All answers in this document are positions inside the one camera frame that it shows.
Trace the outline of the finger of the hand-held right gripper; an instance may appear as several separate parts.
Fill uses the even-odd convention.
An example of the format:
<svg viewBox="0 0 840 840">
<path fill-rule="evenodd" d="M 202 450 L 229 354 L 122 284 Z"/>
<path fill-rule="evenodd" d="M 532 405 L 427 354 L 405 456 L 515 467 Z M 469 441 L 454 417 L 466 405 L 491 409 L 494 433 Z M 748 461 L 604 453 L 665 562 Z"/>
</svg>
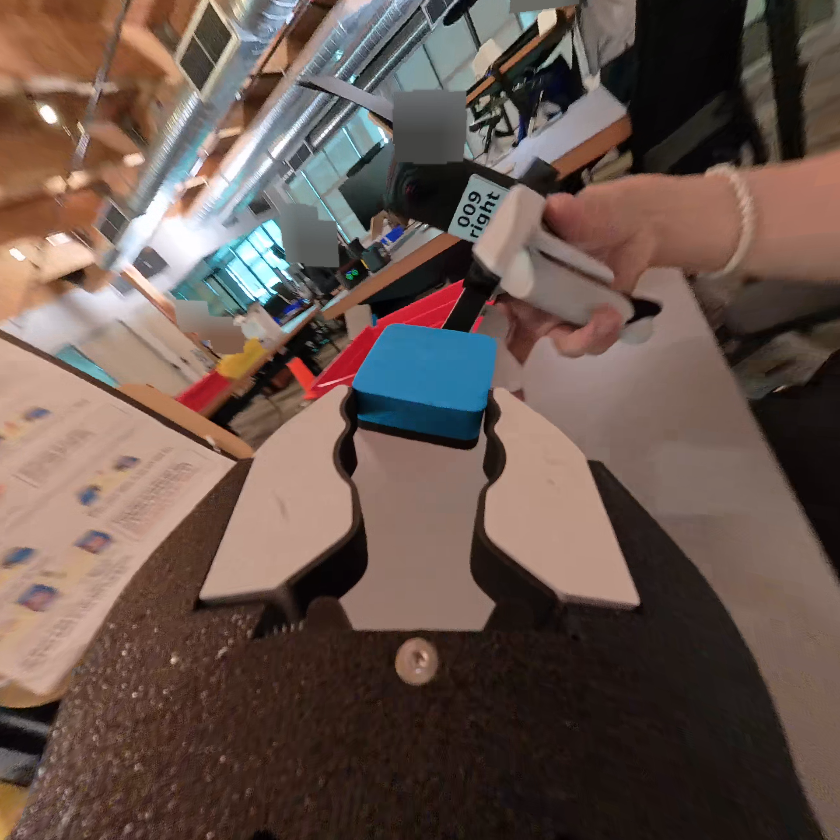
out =
<svg viewBox="0 0 840 840">
<path fill-rule="evenodd" d="M 502 388 L 511 393 L 522 393 L 522 361 L 511 348 L 511 321 L 507 321 L 507 313 L 496 311 L 496 306 L 484 306 L 480 332 L 491 335 L 494 345 L 496 345 L 491 388 Z"/>
</svg>

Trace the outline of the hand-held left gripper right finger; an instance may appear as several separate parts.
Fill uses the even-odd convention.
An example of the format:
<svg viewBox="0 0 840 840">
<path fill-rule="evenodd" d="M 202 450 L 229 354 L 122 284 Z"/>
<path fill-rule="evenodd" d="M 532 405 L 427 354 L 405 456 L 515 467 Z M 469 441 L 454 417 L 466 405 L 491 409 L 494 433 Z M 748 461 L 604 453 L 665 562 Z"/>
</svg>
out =
<svg viewBox="0 0 840 840">
<path fill-rule="evenodd" d="M 641 606 L 588 456 L 507 388 L 488 393 L 480 470 L 469 570 L 491 596 L 488 625 Z"/>
</svg>

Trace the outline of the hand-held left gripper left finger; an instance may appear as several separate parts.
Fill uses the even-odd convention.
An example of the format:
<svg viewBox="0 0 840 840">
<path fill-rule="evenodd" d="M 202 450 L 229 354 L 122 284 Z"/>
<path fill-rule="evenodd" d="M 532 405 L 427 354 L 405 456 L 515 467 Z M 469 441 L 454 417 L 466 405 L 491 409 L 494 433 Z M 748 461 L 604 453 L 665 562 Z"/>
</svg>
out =
<svg viewBox="0 0 840 840">
<path fill-rule="evenodd" d="M 299 622 L 314 599 L 339 599 L 362 579 L 356 427 L 356 393 L 336 384 L 257 450 L 198 590 L 202 606 L 274 601 Z"/>
</svg>

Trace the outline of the blue foam block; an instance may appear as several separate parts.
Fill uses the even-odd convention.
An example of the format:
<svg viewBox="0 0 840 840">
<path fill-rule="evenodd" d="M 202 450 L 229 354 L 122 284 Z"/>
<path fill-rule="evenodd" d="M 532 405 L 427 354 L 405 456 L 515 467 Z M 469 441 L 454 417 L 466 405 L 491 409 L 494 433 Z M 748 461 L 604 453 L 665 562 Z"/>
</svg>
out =
<svg viewBox="0 0 840 840">
<path fill-rule="evenodd" d="M 473 450 L 496 369 L 496 338 L 390 324 L 353 377 L 358 430 Z"/>
</svg>

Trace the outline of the red plastic bin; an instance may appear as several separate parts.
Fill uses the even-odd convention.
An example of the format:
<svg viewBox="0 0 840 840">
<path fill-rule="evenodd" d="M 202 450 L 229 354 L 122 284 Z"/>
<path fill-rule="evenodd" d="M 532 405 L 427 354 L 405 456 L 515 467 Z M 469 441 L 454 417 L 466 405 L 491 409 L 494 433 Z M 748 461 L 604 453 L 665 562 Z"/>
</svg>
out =
<svg viewBox="0 0 840 840">
<path fill-rule="evenodd" d="M 469 329 L 472 335 L 460 335 L 460 338 L 421 335 L 421 332 L 441 329 L 463 289 L 466 281 L 447 284 L 374 321 L 374 326 L 367 326 L 314 377 L 314 393 L 325 398 L 336 384 L 349 384 L 358 388 L 362 393 L 372 393 L 372 384 L 378 384 L 374 376 L 384 376 L 388 384 L 397 384 L 402 377 L 397 398 L 408 401 L 427 401 L 430 393 L 454 393 L 460 376 L 477 382 L 469 384 L 469 393 L 477 388 L 488 392 L 496 345 L 491 335 L 480 332 L 480 313 Z"/>
</svg>

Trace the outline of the person's right hand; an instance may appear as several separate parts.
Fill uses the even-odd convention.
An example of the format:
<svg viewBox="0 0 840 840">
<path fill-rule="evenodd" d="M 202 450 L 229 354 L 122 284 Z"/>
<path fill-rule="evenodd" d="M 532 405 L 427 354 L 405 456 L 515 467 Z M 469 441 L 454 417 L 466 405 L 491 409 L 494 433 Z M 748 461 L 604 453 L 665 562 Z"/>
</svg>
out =
<svg viewBox="0 0 840 840">
<path fill-rule="evenodd" d="M 543 220 L 571 245 L 604 258 L 619 290 L 635 290 L 646 269 L 741 269 L 752 239 L 752 197 L 736 171 L 718 165 L 705 175 L 629 175 L 578 195 L 549 195 Z M 622 332 L 611 304 L 600 304 L 585 326 L 515 298 L 502 298 L 500 311 L 519 361 L 543 335 L 578 358 L 605 353 Z"/>
</svg>

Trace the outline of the small red storage bin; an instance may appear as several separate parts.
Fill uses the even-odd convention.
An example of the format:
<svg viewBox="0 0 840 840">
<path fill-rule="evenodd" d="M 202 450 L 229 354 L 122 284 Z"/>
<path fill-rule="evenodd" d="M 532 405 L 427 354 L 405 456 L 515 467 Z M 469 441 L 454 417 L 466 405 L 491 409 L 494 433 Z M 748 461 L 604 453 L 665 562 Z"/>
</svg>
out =
<svg viewBox="0 0 840 840">
<path fill-rule="evenodd" d="M 223 377 L 217 369 L 205 370 L 198 382 L 193 382 L 185 392 L 175 393 L 175 405 L 202 413 L 207 409 L 217 398 L 229 401 L 231 393 L 231 377 Z"/>
</svg>

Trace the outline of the small yellow storage bin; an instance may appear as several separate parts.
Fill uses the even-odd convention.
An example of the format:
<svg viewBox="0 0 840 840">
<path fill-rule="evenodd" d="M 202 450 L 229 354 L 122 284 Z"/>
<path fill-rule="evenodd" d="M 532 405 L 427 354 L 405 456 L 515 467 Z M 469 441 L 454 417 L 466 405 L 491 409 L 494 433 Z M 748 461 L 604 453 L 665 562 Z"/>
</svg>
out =
<svg viewBox="0 0 840 840">
<path fill-rule="evenodd" d="M 248 377 L 252 364 L 267 361 L 261 338 L 248 338 L 239 353 L 222 354 L 215 370 L 229 382 Z"/>
</svg>

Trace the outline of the person's black trousers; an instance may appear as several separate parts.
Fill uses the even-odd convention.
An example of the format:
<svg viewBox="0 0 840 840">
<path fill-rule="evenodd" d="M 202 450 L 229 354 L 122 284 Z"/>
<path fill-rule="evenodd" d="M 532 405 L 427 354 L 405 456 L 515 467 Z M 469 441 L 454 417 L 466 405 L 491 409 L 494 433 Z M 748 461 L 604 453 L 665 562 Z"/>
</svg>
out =
<svg viewBox="0 0 840 840">
<path fill-rule="evenodd" d="M 750 405 L 826 562 L 840 570 L 840 353 L 806 384 Z"/>
</svg>

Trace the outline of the white ceiling vent grille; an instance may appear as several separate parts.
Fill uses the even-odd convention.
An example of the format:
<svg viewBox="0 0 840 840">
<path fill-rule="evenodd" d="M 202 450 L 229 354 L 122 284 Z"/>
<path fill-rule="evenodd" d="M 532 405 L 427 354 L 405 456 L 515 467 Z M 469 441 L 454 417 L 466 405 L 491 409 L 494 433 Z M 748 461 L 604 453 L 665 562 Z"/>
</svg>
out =
<svg viewBox="0 0 840 840">
<path fill-rule="evenodd" d="M 181 46 L 175 68 L 184 80 L 205 99 L 222 72 L 222 63 L 239 47 L 239 31 L 229 9 L 215 0 L 202 0 L 193 13 Z"/>
</svg>

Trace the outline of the silver spiral ceiling duct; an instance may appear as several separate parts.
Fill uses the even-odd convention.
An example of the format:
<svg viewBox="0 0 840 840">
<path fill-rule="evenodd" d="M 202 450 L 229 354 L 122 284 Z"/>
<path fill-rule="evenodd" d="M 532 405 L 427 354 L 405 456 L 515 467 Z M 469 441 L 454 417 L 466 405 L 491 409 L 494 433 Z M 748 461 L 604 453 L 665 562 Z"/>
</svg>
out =
<svg viewBox="0 0 840 840">
<path fill-rule="evenodd" d="M 328 13 L 314 9 L 317 25 L 304 27 L 317 4 L 304 4 L 302 13 L 295 4 L 222 7 L 239 31 L 239 47 L 222 63 L 205 99 L 184 82 L 165 131 L 145 149 L 136 190 L 122 197 L 107 197 L 96 217 L 96 258 L 104 269 L 122 272 L 152 242 L 198 149 L 222 127 L 274 34 L 283 34 L 279 42 L 289 46 L 292 63 L 202 184 L 185 213 L 188 225 L 235 213 L 269 181 L 276 162 L 299 149 L 312 122 L 328 110 L 328 95 L 302 86 L 302 78 L 353 80 L 418 9 L 418 4 L 328 4 Z"/>
</svg>

